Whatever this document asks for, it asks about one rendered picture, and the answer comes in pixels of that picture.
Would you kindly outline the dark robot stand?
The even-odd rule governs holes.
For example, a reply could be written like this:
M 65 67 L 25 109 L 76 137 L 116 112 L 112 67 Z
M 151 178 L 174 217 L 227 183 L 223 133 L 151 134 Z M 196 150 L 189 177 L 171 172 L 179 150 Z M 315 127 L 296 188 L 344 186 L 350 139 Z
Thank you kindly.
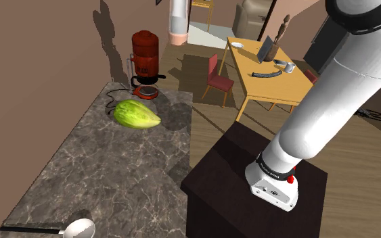
M 245 168 L 269 140 L 234 122 L 181 182 L 187 238 L 319 238 L 327 173 L 303 160 L 289 212 L 253 195 Z

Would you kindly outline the red wooden chair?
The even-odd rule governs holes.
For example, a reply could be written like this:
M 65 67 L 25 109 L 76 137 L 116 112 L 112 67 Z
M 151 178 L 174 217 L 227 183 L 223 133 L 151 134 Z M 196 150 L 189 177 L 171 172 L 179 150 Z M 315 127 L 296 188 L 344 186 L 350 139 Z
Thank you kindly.
M 225 94 L 223 105 L 222 105 L 222 108 L 224 108 L 227 97 L 231 96 L 232 94 L 234 81 L 229 78 L 220 76 L 218 73 L 217 64 L 218 64 L 218 56 L 217 54 L 214 54 L 208 60 L 208 76 L 207 76 L 207 82 L 206 82 L 207 88 L 202 98 L 205 97 L 205 95 L 210 89 L 218 89 L 224 92 Z
M 310 70 L 305 70 L 304 71 L 304 75 L 311 81 L 311 83 L 314 85 L 318 79 L 318 77 L 316 77 L 316 75 L 314 75 Z M 273 103 L 271 105 L 271 107 L 269 108 L 269 111 L 272 110 L 272 108 L 276 105 L 276 103 Z

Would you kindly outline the white and pink column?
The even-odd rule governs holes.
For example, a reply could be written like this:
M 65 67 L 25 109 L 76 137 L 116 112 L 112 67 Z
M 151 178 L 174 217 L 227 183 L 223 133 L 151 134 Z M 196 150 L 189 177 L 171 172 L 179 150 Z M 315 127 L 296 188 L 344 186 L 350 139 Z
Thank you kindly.
M 170 0 L 169 43 L 180 46 L 187 42 L 190 0 Z

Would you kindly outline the dark cabinet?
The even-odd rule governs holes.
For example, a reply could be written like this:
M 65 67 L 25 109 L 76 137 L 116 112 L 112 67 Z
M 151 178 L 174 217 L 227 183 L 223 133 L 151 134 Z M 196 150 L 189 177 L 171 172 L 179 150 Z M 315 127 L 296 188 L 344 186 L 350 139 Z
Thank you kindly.
M 341 49 L 349 33 L 327 16 L 303 59 L 321 74 Z

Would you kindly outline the small yellow side table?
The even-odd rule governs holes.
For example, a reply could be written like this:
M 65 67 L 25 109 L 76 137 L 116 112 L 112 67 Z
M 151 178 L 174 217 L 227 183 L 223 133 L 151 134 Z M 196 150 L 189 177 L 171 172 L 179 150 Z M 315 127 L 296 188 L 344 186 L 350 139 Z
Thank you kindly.
M 208 15 L 206 20 L 207 31 L 210 29 L 210 21 L 212 18 L 213 7 L 215 6 L 213 0 L 192 0 L 191 6 L 203 7 L 208 9 Z

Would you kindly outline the yellow wooden dining table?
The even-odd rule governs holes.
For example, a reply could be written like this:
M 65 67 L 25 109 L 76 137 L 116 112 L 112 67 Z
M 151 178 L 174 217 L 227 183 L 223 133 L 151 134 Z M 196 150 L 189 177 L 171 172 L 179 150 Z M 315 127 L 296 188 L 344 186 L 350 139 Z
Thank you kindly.
M 261 41 L 227 37 L 225 53 L 230 52 L 238 72 L 244 100 L 237 114 L 239 120 L 246 104 L 250 100 L 265 101 L 274 104 L 297 106 L 313 86 L 304 73 L 294 68 L 291 73 L 283 72 L 271 78 L 253 77 L 252 73 L 267 74 L 283 70 L 273 62 L 260 63 L 256 54 L 262 46 Z

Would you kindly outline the green lettuce head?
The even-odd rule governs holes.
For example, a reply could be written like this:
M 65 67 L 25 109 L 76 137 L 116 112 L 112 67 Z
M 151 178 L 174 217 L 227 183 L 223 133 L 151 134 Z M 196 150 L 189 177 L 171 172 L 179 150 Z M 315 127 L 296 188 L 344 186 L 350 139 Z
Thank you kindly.
M 114 109 L 114 117 L 119 124 L 134 129 L 152 128 L 161 123 L 152 110 L 134 99 L 120 101 Z

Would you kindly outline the red coffee maker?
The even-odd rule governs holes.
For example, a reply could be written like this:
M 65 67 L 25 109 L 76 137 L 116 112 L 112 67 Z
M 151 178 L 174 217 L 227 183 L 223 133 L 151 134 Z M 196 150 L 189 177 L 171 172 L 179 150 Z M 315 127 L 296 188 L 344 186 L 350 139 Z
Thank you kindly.
M 119 55 L 117 59 L 114 58 L 114 54 L 118 52 L 112 37 L 102 37 L 102 49 L 110 61 L 112 81 L 122 80 L 124 82 L 127 80 L 129 88 L 123 89 L 123 91 L 147 100 L 158 96 L 158 87 L 155 84 L 159 79 L 165 79 L 166 76 L 158 73 L 159 39 L 154 33 L 140 30 L 132 36 L 133 52 L 127 58 L 127 77 L 122 70 L 116 69 L 121 63 L 121 58 Z

